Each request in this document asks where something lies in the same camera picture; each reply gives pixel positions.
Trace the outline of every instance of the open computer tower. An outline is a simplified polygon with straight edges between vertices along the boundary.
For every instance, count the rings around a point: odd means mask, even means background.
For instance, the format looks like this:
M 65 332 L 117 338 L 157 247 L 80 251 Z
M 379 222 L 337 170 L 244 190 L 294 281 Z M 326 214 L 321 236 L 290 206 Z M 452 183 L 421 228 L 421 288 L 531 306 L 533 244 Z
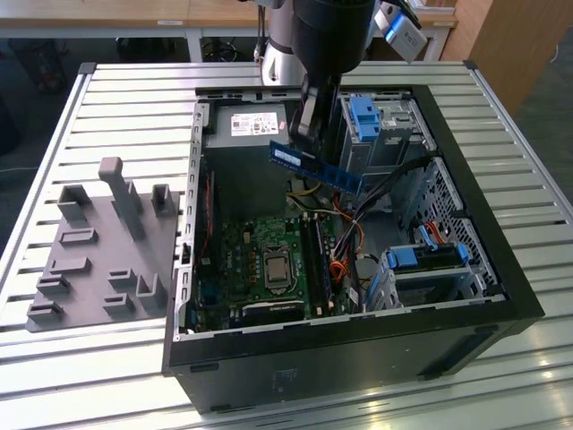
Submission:
M 543 316 L 427 87 L 343 88 L 328 165 L 298 89 L 197 95 L 164 371 L 200 413 L 454 374 Z

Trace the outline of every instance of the motherboard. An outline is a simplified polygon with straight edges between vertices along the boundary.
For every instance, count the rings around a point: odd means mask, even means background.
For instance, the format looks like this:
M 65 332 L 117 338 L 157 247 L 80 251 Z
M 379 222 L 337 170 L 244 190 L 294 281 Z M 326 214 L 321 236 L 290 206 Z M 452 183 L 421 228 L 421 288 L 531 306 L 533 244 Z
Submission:
M 319 258 L 322 253 L 326 262 L 335 244 L 330 215 L 223 224 L 220 244 L 216 275 L 201 277 L 198 330 L 299 321 L 335 312 L 329 278 L 322 277 L 323 269 L 329 277 L 328 265 L 322 268 Z

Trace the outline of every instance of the slotted metal table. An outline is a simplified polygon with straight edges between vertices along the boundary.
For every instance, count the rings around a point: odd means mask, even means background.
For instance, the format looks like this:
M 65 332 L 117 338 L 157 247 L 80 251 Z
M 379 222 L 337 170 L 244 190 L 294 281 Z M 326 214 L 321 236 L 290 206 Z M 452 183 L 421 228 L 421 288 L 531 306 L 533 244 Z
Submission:
M 97 181 L 98 163 L 119 156 L 140 193 L 168 183 L 184 200 L 194 89 L 260 85 L 251 64 L 102 64 L 78 75 L 0 262 L 0 427 L 573 424 L 573 210 L 567 200 L 479 72 L 461 63 L 368 63 L 344 82 L 430 86 L 547 316 L 448 378 L 207 416 L 193 409 L 174 378 L 160 374 L 164 319 L 26 332 L 26 312 L 61 216 L 55 201 L 63 184 L 108 194 Z

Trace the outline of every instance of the cpu socket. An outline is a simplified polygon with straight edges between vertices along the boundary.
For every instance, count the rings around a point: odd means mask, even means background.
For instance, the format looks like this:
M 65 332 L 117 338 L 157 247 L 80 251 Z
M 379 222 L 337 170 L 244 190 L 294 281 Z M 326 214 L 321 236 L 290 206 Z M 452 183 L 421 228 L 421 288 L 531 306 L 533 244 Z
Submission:
M 265 288 L 277 296 L 291 288 L 290 253 L 288 246 L 269 246 L 262 256 L 265 270 Z

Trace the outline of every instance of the ram slot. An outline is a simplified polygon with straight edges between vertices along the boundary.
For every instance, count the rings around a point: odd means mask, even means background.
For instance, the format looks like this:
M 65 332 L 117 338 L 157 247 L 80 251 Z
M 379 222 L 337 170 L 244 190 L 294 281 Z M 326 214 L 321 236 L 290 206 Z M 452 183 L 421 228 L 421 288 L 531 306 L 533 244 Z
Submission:
M 306 272 L 306 283 L 308 295 L 311 303 L 312 315 L 321 317 L 324 315 L 324 289 L 322 288 L 322 262 L 320 257 L 321 249 L 318 246 L 316 224 L 313 219 L 309 219 L 306 214 L 300 218 L 299 222 L 301 242 L 303 246 L 304 270 Z

